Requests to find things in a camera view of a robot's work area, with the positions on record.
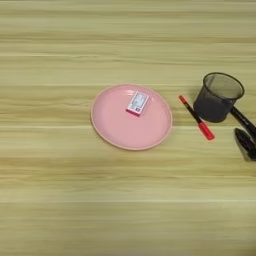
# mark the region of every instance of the black object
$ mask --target black object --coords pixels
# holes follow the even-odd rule
[[[256,161],[256,146],[250,136],[243,130],[235,128],[235,135],[241,146],[247,151],[252,161]]]
[[[256,141],[256,127],[236,107],[231,108],[230,113],[244,126],[247,132]]]
[[[203,119],[218,123],[226,119],[236,100],[244,95],[240,81],[225,73],[209,73],[194,102],[195,112]]]

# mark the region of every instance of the plate rim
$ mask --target plate rim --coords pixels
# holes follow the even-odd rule
[[[165,135],[163,136],[163,138],[161,140],[159,140],[158,142],[150,145],[150,146],[146,146],[146,147],[140,147],[140,148],[134,148],[134,147],[126,147],[126,146],[120,146],[120,144],[117,144],[111,140],[109,140],[108,138],[106,138],[105,136],[103,136],[101,134],[101,132],[99,131],[99,129],[97,128],[97,125],[95,124],[94,122],[94,119],[93,119],[93,110],[95,108],[95,104],[97,102],[97,100],[99,99],[99,97],[104,94],[105,92],[107,92],[108,90],[111,90],[113,88],[116,88],[116,87],[122,87],[122,86],[135,86],[135,87],[141,87],[143,89],[146,89],[146,90],[149,90],[151,91],[152,93],[156,94],[158,97],[160,97],[160,99],[162,100],[162,102],[164,103],[166,109],[168,109],[168,114],[170,116],[170,123],[169,123],[169,127],[168,127],[168,130],[166,131]],[[117,148],[121,148],[121,149],[124,149],[124,150],[130,150],[130,151],[143,151],[143,150],[147,150],[147,149],[150,149],[150,148],[154,148],[158,145],[160,145],[170,134],[171,130],[172,130],[172,126],[173,126],[173,115],[172,115],[172,111],[171,111],[171,108],[170,106],[168,105],[167,101],[156,91],[154,91],[153,89],[151,88],[148,88],[146,86],[143,86],[143,85],[138,85],[138,84],[117,84],[117,85],[112,85],[112,86],[109,86],[103,90],[101,90],[97,95],[96,97],[94,98],[92,104],[91,104],[91,111],[90,111],[90,119],[91,119],[91,122],[92,122],[92,125],[93,125],[93,128],[95,129],[95,131],[97,132],[97,134],[103,139],[105,140],[106,142],[108,142],[109,144],[117,147]]]

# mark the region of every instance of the table surface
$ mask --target table surface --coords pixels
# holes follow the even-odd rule
[[[256,164],[229,116],[208,142],[179,102],[234,75],[256,122],[254,0],[0,1],[0,254],[256,255]],[[99,138],[104,88],[142,84],[173,110],[158,147]]]

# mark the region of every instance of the pink plate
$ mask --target pink plate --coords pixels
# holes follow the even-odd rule
[[[135,92],[149,96],[141,115],[126,111]],[[129,150],[143,150],[161,143],[172,126],[168,104],[156,92],[138,85],[117,85],[101,92],[94,101],[91,119],[99,135]]]

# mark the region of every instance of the marker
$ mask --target marker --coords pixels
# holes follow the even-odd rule
[[[197,113],[189,106],[186,99],[182,95],[179,96],[179,99],[185,105],[185,107],[190,112],[190,114],[194,117],[194,119],[197,121],[198,127],[202,131],[204,136],[208,140],[213,140],[215,138],[214,134],[210,131],[208,126],[201,120],[201,118],[197,115]]]

